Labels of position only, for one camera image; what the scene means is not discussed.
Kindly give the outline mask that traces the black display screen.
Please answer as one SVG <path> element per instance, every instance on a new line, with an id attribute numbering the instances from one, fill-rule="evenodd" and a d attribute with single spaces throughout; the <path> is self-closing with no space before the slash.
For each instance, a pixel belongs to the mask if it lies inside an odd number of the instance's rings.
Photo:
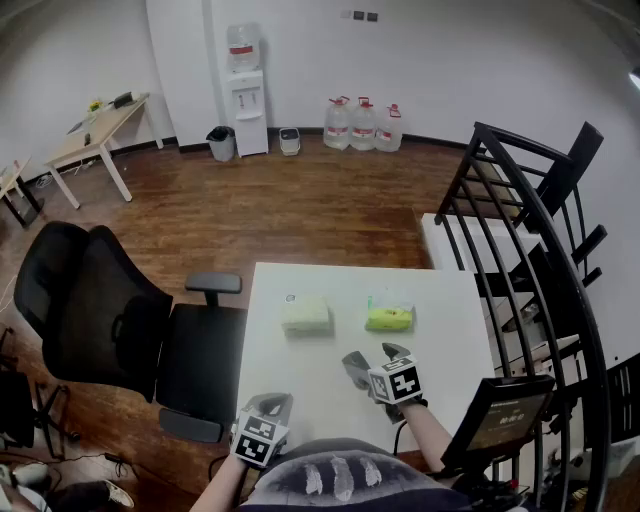
<path id="1" fill-rule="evenodd" d="M 482 379 L 441 457 L 443 474 L 480 472 L 517 456 L 533 439 L 554 386 L 548 375 Z"/>

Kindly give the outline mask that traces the grey trash bin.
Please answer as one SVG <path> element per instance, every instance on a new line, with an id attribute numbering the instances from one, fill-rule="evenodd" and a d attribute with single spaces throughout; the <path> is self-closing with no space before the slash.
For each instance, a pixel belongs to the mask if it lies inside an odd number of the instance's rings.
<path id="1" fill-rule="evenodd" d="M 235 155 L 235 131 L 229 126 L 217 126 L 207 136 L 212 155 L 218 162 L 228 162 Z"/>

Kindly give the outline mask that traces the clear dispenser water bottle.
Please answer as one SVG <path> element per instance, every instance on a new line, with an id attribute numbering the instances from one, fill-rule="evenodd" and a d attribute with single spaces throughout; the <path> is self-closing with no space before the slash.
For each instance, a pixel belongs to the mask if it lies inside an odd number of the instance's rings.
<path id="1" fill-rule="evenodd" d="M 229 25 L 226 41 L 228 67 L 232 73 L 260 68 L 260 30 L 256 23 Z"/>

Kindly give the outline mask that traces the white water dispenser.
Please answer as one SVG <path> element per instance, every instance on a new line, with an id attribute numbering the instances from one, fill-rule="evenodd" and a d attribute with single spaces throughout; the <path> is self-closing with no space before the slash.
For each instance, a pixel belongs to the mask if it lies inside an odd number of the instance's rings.
<path id="1" fill-rule="evenodd" d="M 233 72 L 227 78 L 227 107 L 240 157 L 269 152 L 262 70 Z"/>

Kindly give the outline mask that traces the pale tissue pack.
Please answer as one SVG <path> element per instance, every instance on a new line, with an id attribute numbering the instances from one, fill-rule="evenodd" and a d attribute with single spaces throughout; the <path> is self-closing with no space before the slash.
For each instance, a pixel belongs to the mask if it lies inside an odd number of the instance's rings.
<path id="1" fill-rule="evenodd" d="M 288 334 L 327 331 L 331 319 L 326 300 L 315 295 L 287 295 L 282 306 L 281 326 Z"/>

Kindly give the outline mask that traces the person's dark printed shirt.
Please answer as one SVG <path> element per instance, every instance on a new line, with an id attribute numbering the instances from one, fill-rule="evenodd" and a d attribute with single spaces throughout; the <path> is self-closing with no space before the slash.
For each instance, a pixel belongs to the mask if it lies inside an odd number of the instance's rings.
<path id="1" fill-rule="evenodd" d="M 281 456 L 238 512 L 460 512 L 469 498 L 369 443 L 319 440 Z"/>

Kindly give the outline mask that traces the clear water jug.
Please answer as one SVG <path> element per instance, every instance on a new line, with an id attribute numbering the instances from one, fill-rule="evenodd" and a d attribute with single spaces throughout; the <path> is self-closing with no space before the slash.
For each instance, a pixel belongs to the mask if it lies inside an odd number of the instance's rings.
<path id="1" fill-rule="evenodd" d="M 349 101 L 346 96 L 329 99 L 323 133 L 324 144 L 329 148 L 344 150 L 349 146 Z"/>
<path id="2" fill-rule="evenodd" d="M 351 117 L 350 145 L 359 151 L 373 149 L 375 132 L 376 114 L 373 105 L 368 97 L 360 96 Z"/>
<path id="3" fill-rule="evenodd" d="M 383 152 L 396 152 L 401 146 L 403 136 L 403 120 L 396 103 L 386 106 L 376 121 L 374 136 L 375 148 Z"/>

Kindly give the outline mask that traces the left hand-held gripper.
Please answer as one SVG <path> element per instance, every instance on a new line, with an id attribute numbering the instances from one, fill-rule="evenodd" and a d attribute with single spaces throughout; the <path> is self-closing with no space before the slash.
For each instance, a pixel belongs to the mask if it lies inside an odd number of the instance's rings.
<path id="1" fill-rule="evenodd" d="M 287 442 L 293 396 L 276 393 L 255 395 L 239 413 L 231 454 L 244 462 L 265 468 Z"/>

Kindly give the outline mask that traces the black chair base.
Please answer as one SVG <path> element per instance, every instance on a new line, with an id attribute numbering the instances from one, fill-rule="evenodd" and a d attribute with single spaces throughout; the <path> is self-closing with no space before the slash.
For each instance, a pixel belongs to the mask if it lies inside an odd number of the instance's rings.
<path id="1" fill-rule="evenodd" d="M 46 401 L 43 383 L 34 384 L 35 400 L 27 375 L 17 369 L 18 359 L 2 353 L 6 338 L 13 335 L 11 327 L 0 324 L 0 449 L 7 447 L 32 448 L 35 431 L 44 436 L 49 455 L 56 461 L 65 459 L 65 442 L 77 442 L 78 432 L 67 432 L 61 425 L 66 407 L 56 421 L 52 411 L 59 397 L 69 398 L 67 386 L 57 385 Z"/>

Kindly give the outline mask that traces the person's left forearm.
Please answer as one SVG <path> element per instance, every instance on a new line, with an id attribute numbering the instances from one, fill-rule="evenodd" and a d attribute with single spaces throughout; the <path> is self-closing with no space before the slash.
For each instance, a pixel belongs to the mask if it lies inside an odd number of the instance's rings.
<path id="1" fill-rule="evenodd" d="M 231 512 L 247 469 L 244 460 L 228 456 L 189 512 Z"/>

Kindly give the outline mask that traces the person's right forearm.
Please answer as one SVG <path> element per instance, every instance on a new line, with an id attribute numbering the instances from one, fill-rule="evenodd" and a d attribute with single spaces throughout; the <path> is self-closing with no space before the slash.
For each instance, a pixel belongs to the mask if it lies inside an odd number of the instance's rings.
<path id="1" fill-rule="evenodd" d="M 404 402 L 399 405 L 419 450 L 433 472 L 444 469 L 442 456 L 451 442 L 451 435 L 424 405 Z"/>

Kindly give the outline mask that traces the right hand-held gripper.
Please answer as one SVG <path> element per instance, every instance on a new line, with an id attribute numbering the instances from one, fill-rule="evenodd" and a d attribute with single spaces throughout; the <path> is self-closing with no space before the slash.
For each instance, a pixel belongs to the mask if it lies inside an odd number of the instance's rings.
<path id="1" fill-rule="evenodd" d="M 405 347 L 384 342 L 382 348 L 391 362 L 355 376 L 355 386 L 370 391 L 373 400 L 383 406 L 392 424 L 404 420 L 400 406 L 406 403 L 426 405 L 417 367 L 417 359 Z"/>

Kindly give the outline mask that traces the green tissue pack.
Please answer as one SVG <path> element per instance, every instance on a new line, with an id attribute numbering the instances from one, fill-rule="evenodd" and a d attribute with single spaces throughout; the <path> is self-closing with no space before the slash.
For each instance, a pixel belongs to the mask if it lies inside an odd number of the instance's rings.
<path id="1" fill-rule="evenodd" d="M 384 289 L 367 298 L 365 328 L 371 331 L 409 331 L 413 328 L 415 305 L 407 296 Z"/>

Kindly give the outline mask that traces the white shoe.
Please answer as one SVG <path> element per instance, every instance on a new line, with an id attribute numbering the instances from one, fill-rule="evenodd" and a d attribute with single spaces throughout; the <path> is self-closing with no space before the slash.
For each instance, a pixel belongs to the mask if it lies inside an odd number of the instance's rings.
<path id="1" fill-rule="evenodd" d="M 124 489 L 108 480 L 104 480 L 103 483 L 108 490 L 110 501 L 126 508 L 133 508 L 135 506 L 134 500 Z"/>

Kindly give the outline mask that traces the light wooden table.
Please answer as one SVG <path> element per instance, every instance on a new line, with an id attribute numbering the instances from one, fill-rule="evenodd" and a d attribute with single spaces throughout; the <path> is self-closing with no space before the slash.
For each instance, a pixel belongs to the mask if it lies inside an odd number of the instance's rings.
<path id="1" fill-rule="evenodd" d="M 57 170 L 59 164 L 67 161 L 83 160 L 88 157 L 99 156 L 110 174 L 113 182 L 120 191 L 126 202 L 132 200 L 132 195 L 116 168 L 108 144 L 116 132 L 138 111 L 143 112 L 143 117 L 151 129 L 158 149 L 164 148 L 162 137 L 156 128 L 152 109 L 148 105 L 149 94 L 142 94 L 131 105 L 120 109 L 107 109 L 99 112 L 92 123 L 88 125 L 87 131 L 78 131 L 71 135 L 66 135 L 62 144 L 52 153 L 45 165 L 49 169 L 54 181 L 57 183 L 64 196 L 74 209 L 80 208 L 80 203 L 73 195 L 72 191 L 64 182 Z M 84 146 L 84 135 L 90 133 L 91 143 Z"/>

